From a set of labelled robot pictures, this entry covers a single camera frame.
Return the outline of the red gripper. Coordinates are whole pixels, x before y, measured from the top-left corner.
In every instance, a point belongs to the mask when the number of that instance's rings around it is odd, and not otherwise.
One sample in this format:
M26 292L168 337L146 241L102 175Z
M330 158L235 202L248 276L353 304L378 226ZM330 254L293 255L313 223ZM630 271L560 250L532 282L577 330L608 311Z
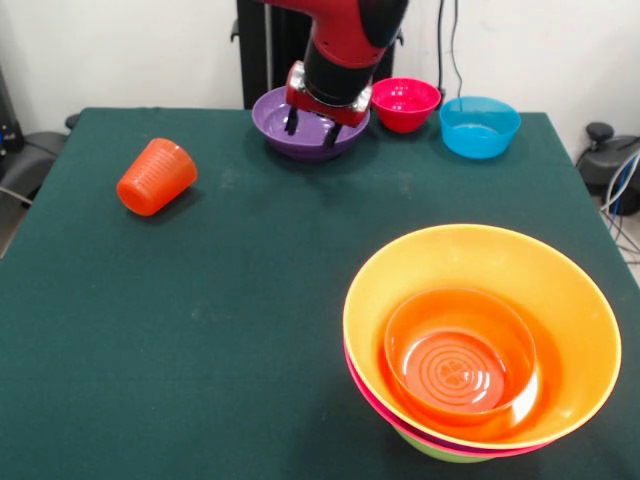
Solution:
M285 100L291 106L285 123L285 132L293 136L298 128L298 110L317 114L331 119L334 124L326 133L323 141L325 148L333 148L343 126L357 127L369 113L373 86L369 83L346 106L334 106L316 99L307 88L304 63L296 61L288 73Z

